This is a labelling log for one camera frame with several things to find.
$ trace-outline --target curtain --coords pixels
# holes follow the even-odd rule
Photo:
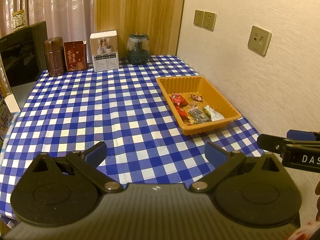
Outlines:
[[[90,34],[96,32],[94,3],[95,0],[0,0],[0,35],[13,31],[12,13],[24,9],[30,25],[46,21],[48,38],[61,36],[64,42],[89,41]],[[89,42],[87,58],[92,62]],[[3,67],[0,83],[10,93]]]

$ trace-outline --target blue and white tablecloth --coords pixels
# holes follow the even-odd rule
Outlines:
[[[108,157],[98,169],[112,179],[122,184],[183,182],[187,187],[214,169],[204,157],[208,141],[250,156],[263,153],[256,144],[258,132],[246,118],[222,130],[182,135],[156,83],[156,77],[198,75],[177,57],[120,64],[119,70],[98,73],[41,75],[4,154],[0,215],[14,218],[11,192],[41,151],[65,156],[105,141]]]

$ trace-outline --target yellow tray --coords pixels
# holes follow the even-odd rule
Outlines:
[[[158,77],[156,80],[184,135],[223,128],[231,121],[241,118],[239,111],[202,76]],[[169,97],[172,93],[180,93],[188,103],[192,101],[190,94],[201,95],[203,97],[201,105],[209,105],[225,119],[188,126],[183,123]]]

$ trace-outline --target screw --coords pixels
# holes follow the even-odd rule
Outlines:
[[[116,189],[120,188],[120,184],[116,181],[110,181],[110,182],[107,182],[106,184],[104,184],[104,187],[107,190],[116,190]]]
[[[208,184],[206,184],[205,182],[203,181],[197,181],[197,182],[194,182],[192,184],[192,187],[196,190],[203,190],[203,189],[206,189],[208,187]]]

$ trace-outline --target wall socket plate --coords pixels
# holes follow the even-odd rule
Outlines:
[[[271,32],[257,26],[252,26],[248,48],[265,56],[271,40]]]
[[[202,27],[203,19],[204,19],[204,11],[196,10],[193,24],[196,26]]]
[[[216,25],[217,14],[211,12],[204,13],[203,28],[213,31]]]

